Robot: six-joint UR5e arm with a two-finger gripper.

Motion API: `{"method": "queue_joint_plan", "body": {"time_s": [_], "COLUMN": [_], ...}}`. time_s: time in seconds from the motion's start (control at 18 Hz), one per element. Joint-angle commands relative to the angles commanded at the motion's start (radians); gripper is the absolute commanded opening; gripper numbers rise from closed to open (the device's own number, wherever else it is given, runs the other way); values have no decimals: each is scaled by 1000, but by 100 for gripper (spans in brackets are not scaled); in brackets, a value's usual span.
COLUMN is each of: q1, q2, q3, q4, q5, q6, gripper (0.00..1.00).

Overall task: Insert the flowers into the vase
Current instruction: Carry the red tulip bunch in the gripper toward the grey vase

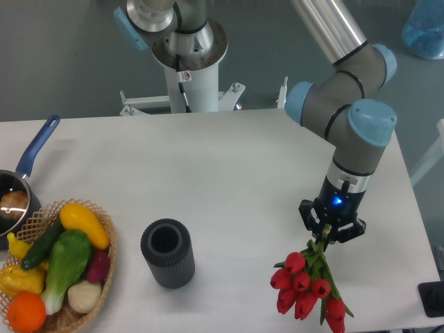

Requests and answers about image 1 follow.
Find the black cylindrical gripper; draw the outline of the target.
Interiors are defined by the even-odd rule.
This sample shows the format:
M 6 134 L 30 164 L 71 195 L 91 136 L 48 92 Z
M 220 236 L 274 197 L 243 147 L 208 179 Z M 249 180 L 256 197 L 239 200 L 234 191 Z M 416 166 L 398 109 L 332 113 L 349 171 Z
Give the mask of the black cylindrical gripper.
M 311 231 L 315 242 L 321 241 L 326 224 L 331 228 L 325 246 L 336 242 L 342 244 L 363 235 L 366 222 L 357 218 L 357 210 L 364 194 L 364 191 L 344 192 L 325 177 L 315 201 L 302 200 L 298 208 L 302 221 L 306 229 Z M 313 209 L 319 221 L 312 214 Z

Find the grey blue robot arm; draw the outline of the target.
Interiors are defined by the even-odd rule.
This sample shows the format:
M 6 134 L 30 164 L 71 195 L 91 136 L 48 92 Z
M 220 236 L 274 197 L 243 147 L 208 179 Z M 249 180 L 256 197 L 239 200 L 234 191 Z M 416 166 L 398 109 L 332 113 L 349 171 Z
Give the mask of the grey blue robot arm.
M 286 114 L 335 148 L 319 195 L 299 211 L 318 243 L 344 243 L 366 229 L 357 210 L 397 121 L 370 95 L 393 77 L 397 62 L 390 49 L 368 43 L 342 1 L 293 6 L 334 68 L 325 82 L 301 82 L 284 94 Z M 204 1 L 127 1 L 113 17 L 135 49 L 150 49 L 164 67 L 172 112 L 234 108 L 218 84 L 227 37 Z

